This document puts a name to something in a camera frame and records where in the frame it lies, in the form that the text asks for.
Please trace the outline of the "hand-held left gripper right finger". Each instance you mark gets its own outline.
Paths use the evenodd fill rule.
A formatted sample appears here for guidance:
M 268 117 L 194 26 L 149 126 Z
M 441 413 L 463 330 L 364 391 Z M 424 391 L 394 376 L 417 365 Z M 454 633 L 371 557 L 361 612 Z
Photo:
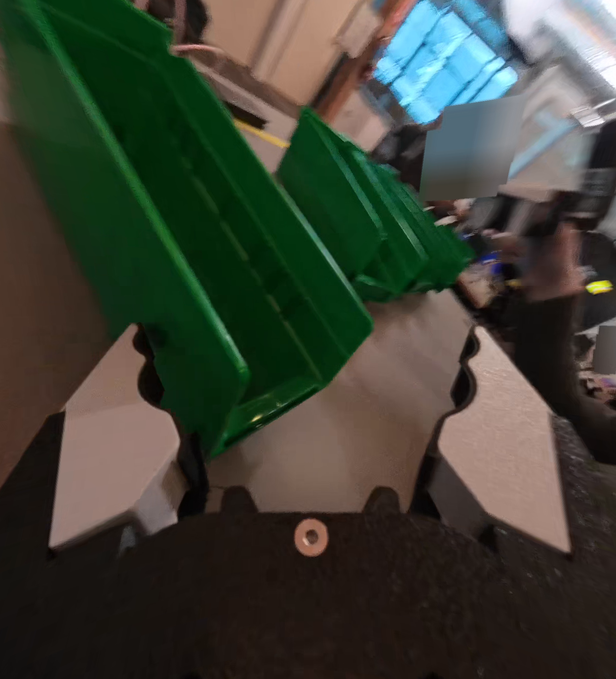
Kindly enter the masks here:
M 484 327 L 459 359 L 453 408 L 436 423 L 414 489 L 414 513 L 476 540 L 511 528 L 572 552 L 552 412 Z

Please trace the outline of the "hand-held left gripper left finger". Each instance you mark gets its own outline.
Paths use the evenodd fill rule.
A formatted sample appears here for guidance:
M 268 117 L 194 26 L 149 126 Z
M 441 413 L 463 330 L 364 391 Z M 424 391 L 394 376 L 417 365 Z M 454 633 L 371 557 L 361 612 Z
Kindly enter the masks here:
M 49 533 L 54 552 L 110 528 L 155 534 L 207 505 L 197 435 L 161 407 L 139 325 L 129 325 L 64 407 Z

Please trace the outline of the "bright window wall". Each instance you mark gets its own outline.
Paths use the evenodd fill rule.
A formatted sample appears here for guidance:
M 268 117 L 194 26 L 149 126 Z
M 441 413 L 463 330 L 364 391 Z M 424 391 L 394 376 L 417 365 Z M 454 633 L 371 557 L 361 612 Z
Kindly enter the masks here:
M 448 106 L 508 95 L 524 72 L 499 1 L 418 1 L 377 56 L 371 96 L 421 125 Z

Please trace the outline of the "wooden support post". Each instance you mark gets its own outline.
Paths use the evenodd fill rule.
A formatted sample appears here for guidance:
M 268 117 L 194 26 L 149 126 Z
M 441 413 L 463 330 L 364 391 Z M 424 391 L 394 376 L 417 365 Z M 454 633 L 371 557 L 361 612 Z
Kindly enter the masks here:
M 396 16 L 404 1 L 385 1 L 382 5 L 381 27 L 369 39 L 360 55 L 343 57 L 327 79 L 324 93 L 314 106 L 316 113 L 326 123 L 333 123 L 348 98 L 372 72 L 374 59 L 397 31 Z

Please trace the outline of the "person's right hand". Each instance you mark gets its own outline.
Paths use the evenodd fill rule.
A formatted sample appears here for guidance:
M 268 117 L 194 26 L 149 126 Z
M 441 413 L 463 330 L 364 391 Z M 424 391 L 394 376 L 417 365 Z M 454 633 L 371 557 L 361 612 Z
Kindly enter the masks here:
M 543 302 L 582 293 L 580 251 L 579 232 L 569 223 L 561 223 L 550 236 L 525 238 L 523 287 L 527 301 Z

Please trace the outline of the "green plastic bin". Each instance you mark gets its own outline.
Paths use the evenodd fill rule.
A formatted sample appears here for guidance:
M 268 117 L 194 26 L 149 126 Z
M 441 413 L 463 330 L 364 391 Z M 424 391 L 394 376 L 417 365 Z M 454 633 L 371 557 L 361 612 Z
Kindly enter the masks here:
M 413 229 L 413 220 L 397 189 L 399 183 L 365 157 L 357 163 L 367 178 L 363 190 L 383 230 L 383 241 L 373 259 L 355 279 L 357 293 L 363 301 L 382 303 L 431 291 L 430 259 Z
M 433 289 L 440 292 L 452 287 L 473 259 L 471 248 L 448 225 L 437 225 L 404 183 L 399 185 L 399 197 L 405 205 L 408 225 L 429 260 Z
M 0 1 L 18 140 L 114 337 L 214 456 L 329 385 L 373 319 L 169 29 L 129 1 Z
M 302 108 L 276 176 L 351 284 L 385 241 L 382 224 L 331 128 Z

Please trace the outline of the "white door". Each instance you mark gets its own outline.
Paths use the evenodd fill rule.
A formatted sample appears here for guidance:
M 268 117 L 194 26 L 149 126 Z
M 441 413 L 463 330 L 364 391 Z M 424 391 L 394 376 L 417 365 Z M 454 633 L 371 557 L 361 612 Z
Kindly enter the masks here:
M 205 1 L 204 40 L 269 81 L 306 6 L 305 1 Z

